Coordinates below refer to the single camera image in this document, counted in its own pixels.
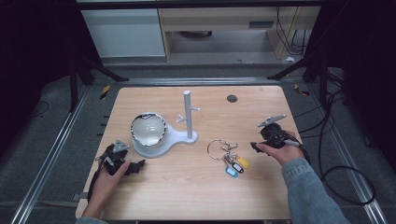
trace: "sleeve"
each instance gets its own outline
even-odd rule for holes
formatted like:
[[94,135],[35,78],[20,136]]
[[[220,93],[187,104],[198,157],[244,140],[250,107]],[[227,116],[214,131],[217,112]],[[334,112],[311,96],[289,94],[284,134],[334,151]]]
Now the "sleeve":
[[293,223],[349,223],[305,159],[286,163],[282,175]]
[[108,223],[94,217],[79,217],[76,221],[76,224],[108,224]]

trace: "gray floor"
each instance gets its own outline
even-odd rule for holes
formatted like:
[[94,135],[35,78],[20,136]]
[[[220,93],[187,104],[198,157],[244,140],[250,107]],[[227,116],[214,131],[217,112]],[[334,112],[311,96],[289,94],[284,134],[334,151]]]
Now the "gray floor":
[[[211,42],[213,38],[239,38],[243,43],[246,39],[245,48],[241,46],[233,48],[233,44],[220,46],[219,42]],[[163,64],[134,64],[134,66],[109,66],[108,68],[117,74],[131,78],[127,84],[115,83],[111,79],[94,72],[95,83],[90,87],[79,86],[80,92],[87,90],[86,100],[81,106],[76,122],[64,141],[62,150],[54,158],[54,165],[50,167],[50,173],[39,191],[37,200],[39,202],[72,202],[71,197],[80,193],[85,185],[87,175],[90,171],[95,151],[99,146],[101,134],[105,130],[106,116],[110,115],[111,108],[120,88],[135,85],[134,81],[140,81],[140,85],[233,85],[237,79],[243,79],[248,84],[254,80],[256,85],[279,85],[285,92],[290,109],[299,131],[305,130],[317,124],[322,118],[322,112],[318,107],[315,92],[318,83],[305,84],[301,81],[304,69],[290,74],[280,82],[269,82],[266,77],[276,74],[290,63],[277,61],[274,54],[269,52],[268,42],[264,40],[256,42],[250,39],[256,33],[222,33],[214,32],[212,37],[192,39],[180,35],[174,44],[173,57],[169,63]],[[205,46],[216,46],[205,53]],[[171,83],[162,82],[167,78]],[[191,82],[183,82],[185,78],[191,78]],[[310,95],[303,95],[294,89],[294,83],[298,83],[301,91],[309,91]],[[103,87],[111,85],[105,100],[100,100]],[[331,92],[339,89],[336,85],[329,83]],[[376,201],[385,215],[388,223],[396,223],[396,174],[390,169],[381,151],[364,144],[364,134],[361,132],[353,110],[348,104],[343,104],[343,94],[335,97],[337,100],[332,108],[332,120],[334,126],[332,132],[323,136],[322,143],[322,165],[324,170],[343,163],[342,155],[337,150],[339,140],[334,138],[334,133],[339,133],[342,143],[346,146],[353,161],[358,168],[364,172],[375,184],[377,192]],[[36,110],[33,112],[29,123],[21,130],[15,138],[13,145],[8,149],[9,155],[0,163],[0,223],[9,223],[28,193],[29,188],[40,172],[47,155],[57,140],[59,131],[69,116],[70,106],[68,77],[48,84],[42,91],[42,97]],[[305,136],[304,145],[308,150],[312,165],[318,171],[318,137],[315,136],[319,129]],[[349,174],[346,172],[335,172],[329,176],[329,182],[336,186],[343,195],[358,198],[355,187],[351,184]],[[374,222],[367,214],[369,207],[362,207],[347,203],[329,192],[335,201],[341,206],[346,217],[351,223],[382,223]],[[47,206],[37,203],[28,216],[26,223],[74,223],[76,208]]]

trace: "person's right arm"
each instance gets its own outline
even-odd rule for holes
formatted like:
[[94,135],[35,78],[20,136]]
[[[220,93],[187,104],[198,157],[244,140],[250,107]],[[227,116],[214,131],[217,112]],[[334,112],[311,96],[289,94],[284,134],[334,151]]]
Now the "person's right arm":
[[265,144],[257,144],[256,147],[282,165],[293,223],[349,223],[299,148],[285,145],[276,149]]

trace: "person's left hand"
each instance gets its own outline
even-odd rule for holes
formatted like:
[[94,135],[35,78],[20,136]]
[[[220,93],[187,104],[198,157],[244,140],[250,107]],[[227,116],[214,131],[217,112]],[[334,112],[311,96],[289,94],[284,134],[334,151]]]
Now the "person's left hand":
[[93,185],[90,202],[82,214],[84,217],[100,218],[107,200],[128,170],[129,164],[130,162],[126,161],[114,175],[110,175],[106,169],[100,171]]

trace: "table top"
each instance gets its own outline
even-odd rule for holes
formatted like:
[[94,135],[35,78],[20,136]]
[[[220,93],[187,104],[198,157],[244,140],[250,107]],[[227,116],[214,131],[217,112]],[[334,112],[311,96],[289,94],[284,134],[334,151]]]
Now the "table top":
[[[184,91],[191,92],[192,128],[198,138],[179,144],[155,159],[146,159],[133,148],[131,123],[145,112],[161,115],[178,131],[186,131]],[[237,101],[227,101],[235,95]],[[129,220],[264,220],[290,219],[287,188],[278,162],[257,153],[250,142],[263,141],[258,124],[268,117],[285,114],[277,123],[296,132],[287,100],[278,86],[213,86],[123,88],[114,104],[97,156],[117,139],[130,145],[126,159],[146,159],[139,174],[125,176],[104,212],[103,219]],[[249,163],[237,178],[225,173],[223,161],[207,154],[214,139],[238,144],[233,152]],[[84,191],[87,192],[97,161],[92,162]],[[87,205],[78,204],[80,217]]]

